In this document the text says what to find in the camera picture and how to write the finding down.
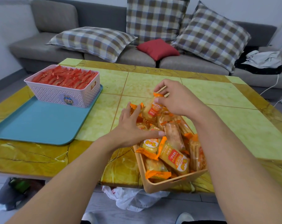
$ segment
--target black pants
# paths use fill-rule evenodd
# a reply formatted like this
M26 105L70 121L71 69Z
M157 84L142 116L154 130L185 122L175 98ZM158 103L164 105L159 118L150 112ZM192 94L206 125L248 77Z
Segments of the black pants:
M89 221L81 221L81 224L91 224ZM193 221L193 222L183 222L182 224L227 224L224 221Z

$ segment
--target wall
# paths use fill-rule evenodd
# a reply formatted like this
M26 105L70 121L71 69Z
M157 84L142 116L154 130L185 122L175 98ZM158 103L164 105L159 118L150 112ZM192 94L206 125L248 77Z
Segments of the wall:
M8 45L38 33L29 4L20 3L0 2L0 79L22 68Z
M77 0L126 7L127 0ZM191 0L187 13L193 13L199 0ZM225 17L251 23L269 24L278 27L272 45L282 47L282 0L201 0L207 7Z

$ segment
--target basket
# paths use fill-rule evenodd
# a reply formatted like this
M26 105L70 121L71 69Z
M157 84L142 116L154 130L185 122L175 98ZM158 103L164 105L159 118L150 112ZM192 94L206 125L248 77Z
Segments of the basket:
M41 74L43 71L53 69L57 66L59 65L50 65L26 78L24 82L27 83L37 99L40 101L87 108L100 91L99 73L83 90L31 82L35 76Z
M136 151L139 146L138 145L134 145L134 151ZM207 169L204 170L199 170L193 173L189 173L186 175L182 175L176 178L172 178L172 179L168 179L159 183L152 183L149 179L145 178L145 165L143 162L143 158L142 158L142 154L140 153L136 153L136 159L137 159L137 163L138 163L138 167L139 167L139 171L140 171L140 175L141 175L141 179L143 182L143 187L145 192L147 193L155 193L158 191L163 191L165 189L169 189L172 188L176 185L182 184L184 182L193 182L195 181L198 177L200 177L201 175L203 175L205 172L207 172Z

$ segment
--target fingernail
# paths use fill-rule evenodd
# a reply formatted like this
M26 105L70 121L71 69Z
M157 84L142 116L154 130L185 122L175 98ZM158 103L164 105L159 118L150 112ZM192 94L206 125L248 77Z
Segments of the fingernail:
M164 136L166 136L166 133L165 133L164 131L159 131L159 132L158 132L158 135L159 135L160 137L164 137Z

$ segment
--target person's left hand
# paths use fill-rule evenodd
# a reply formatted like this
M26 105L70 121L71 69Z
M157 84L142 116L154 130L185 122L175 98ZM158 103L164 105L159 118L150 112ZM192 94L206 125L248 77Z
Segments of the person's left hand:
M132 115L130 102L124 108L119 117L118 126L114 128L109 134L115 142L116 148L131 147L140 141L150 138L159 138L165 136L163 131L147 131L140 130L136 126L137 117L140 113L141 106L138 105Z

